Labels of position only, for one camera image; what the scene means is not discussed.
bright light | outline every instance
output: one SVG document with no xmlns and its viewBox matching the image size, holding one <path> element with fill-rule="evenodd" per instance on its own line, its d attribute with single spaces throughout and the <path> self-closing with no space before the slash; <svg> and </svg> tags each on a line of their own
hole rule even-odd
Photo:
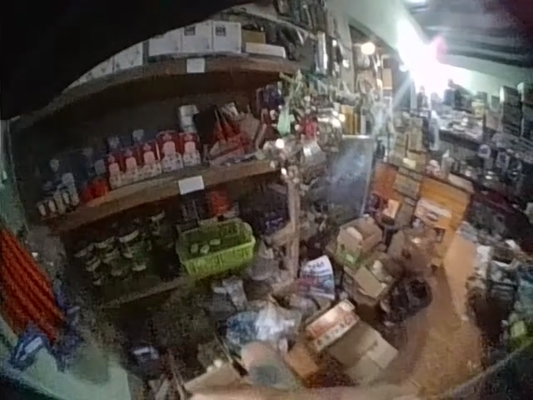
<svg viewBox="0 0 533 400">
<path fill-rule="evenodd" d="M 371 56 L 376 52 L 376 45 L 372 42 L 366 42 L 361 45 L 361 53 L 366 56 Z"/>
<path fill-rule="evenodd" d="M 285 148 L 285 141 L 283 139 L 276 139 L 274 145 L 281 150 L 282 148 Z"/>
<path fill-rule="evenodd" d="M 331 119 L 331 125 L 334 128 L 340 128 L 341 127 L 341 121 L 339 121 L 337 118 L 332 118 Z"/>
</svg>

floor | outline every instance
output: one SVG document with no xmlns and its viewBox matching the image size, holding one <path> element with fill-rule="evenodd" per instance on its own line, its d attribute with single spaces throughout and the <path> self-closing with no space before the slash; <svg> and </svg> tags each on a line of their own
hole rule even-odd
<svg viewBox="0 0 533 400">
<path fill-rule="evenodd" d="M 476 254 L 473 243 L 456 236 L 444 265 L 431 279 L 433 301 L 405 326 L 400 352 L 386 370 L 391 383 L 415 384 L 421 394 L 456 391 L 481 371 L 481 341 L 466 318 L 465 281 Z"/>
</svg>

ceiling light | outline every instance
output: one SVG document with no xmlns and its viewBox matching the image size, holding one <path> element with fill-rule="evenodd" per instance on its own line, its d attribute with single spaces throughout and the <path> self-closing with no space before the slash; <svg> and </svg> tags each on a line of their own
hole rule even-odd
<svg viewBox="0 0 533 400">
<path fill-rule="evenodd" d="M 371 56 L 376 52 L 376 45 L 372 42 L 366 42 L 361 45 L 361 53 L 366 56 Z"/>
</svg>

green plastic basket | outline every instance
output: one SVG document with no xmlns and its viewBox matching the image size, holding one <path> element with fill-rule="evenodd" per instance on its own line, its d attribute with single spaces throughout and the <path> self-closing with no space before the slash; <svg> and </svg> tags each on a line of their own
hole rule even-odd
<svg viewBox="0 0 533 400">
<path fill-rule="evenodd" d="M 193 244 L 202 247 L 220 239 L 221 244 L 211 246 L 208 254 L 191 253 Z M 182 233 L 176 243 L 176 253 L 187 273 L 193 278 L 205 278 L 218 273 L 244 267 L 253 259 L 256 239 L 247 223 L 233 219 L 217 222 Z"/>
</svg>

white label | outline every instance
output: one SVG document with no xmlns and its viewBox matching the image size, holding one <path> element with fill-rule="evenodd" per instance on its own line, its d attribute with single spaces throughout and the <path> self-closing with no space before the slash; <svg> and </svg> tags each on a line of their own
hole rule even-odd
<svg viewBox="0 0 533 400">
<path fill-rule="evenodd" d="M 181 179 L 178 181 L 177 186 L 180 188 L 180 194 L 192 193 L 205 188 L 202 175 Z"/>
<path fill-rule="evenodd" d="M 188 58 L 187 73 L 204 73 L 206 71 L 205 58 Z"/>
</svg>

